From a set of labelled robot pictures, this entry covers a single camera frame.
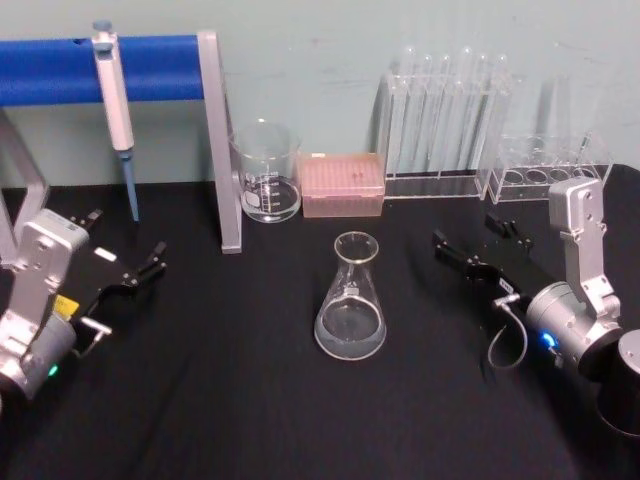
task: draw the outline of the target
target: clear liquid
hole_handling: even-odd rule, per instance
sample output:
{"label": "clear liquid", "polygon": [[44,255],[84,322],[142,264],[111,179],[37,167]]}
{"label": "clear liquid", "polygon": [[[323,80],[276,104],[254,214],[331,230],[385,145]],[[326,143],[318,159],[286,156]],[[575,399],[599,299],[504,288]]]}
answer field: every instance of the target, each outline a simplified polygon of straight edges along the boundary
{"label": "clear liquid", "polygon": [[349,296],[330,302],[320,312],[315,335],[330,355],[358,360],[380,348],[386,328],[375,307],[360,297]]}
{"label": "clear liquid", "polygon": [[245,187],[242,209],[259,222],[282,222],[300,209],[300,191],[288,178],[265,177],[253,189]]}

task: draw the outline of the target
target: black table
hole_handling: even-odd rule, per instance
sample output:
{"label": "black table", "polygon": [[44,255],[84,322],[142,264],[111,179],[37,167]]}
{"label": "black table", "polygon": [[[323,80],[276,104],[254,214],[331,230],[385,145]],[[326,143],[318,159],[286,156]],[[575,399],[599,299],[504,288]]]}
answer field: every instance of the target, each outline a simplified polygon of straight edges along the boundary
{"label": "black table", "polygon": [[[482,241],[489,202],[394,201],[376,219],[245,218],[244,252],[223,256],[210,185],[145,185],[139,196],[136,231],[121,187],[52,193],[63,215],[104,209],[95,242],[133,265],[166,240],[169,269],[154,293],[103,306],[96,317],[115,334],[2,419],[0,478],[640,478],[637,444],[612,435],[592,388],[540,348],[514,372],[483,366],[505,320],[436,263],[431,232]],[[497,211],[561,277],[547,203]],[[639,172],[614,169],[605,219],[607,274],[626,326],[640,328]],[[352,229],[380,243],[374,280],[389,329],[378,354],[353,364],[323,354],[312,335],[336,273],[333,240]]]}

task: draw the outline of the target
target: conical flask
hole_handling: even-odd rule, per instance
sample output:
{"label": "conical flask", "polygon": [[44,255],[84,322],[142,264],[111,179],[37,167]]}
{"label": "conical flask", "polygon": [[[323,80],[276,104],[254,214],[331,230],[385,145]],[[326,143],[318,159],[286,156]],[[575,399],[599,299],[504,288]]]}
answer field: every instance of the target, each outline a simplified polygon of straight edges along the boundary
{"label": "conical flask", "polygon": [[338,273],[316,318],[320,347],[340,360],[362,360],[382,346],[387,335],[380,302],[371,278],[378,242],[363,232],[336,238]]}

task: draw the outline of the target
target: blue padded bar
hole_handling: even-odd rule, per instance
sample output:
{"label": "blue padded bar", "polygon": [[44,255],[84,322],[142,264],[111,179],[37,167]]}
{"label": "blue padded bar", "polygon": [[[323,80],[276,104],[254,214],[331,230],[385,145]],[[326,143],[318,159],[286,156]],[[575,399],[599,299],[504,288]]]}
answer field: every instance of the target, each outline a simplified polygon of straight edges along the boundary
{"label": "blue padded bar", "polygon": [[[130,101],[203,98],[195,35],[120,37]],[[0,42],[0,107],[102,102],[91,39]]]}

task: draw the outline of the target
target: blue pipette tip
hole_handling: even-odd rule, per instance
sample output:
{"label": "blue pipette tip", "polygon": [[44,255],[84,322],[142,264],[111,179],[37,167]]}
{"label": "blue pipette tip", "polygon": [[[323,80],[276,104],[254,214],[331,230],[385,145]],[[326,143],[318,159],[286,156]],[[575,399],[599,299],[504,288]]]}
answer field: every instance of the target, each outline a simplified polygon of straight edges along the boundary
{"label": "blue pipette tip", "polygon": [[138,197],[136,195],[136,184],[133,178],[133,154],[132,152],[118,152],[120,160],[122,160],[122,168],[124,170],[124,180],[127,184],[127,194],[129,195],[129,206],[131,207],[131,216],[133,221],[140,222],[140,214],[138,212]]}

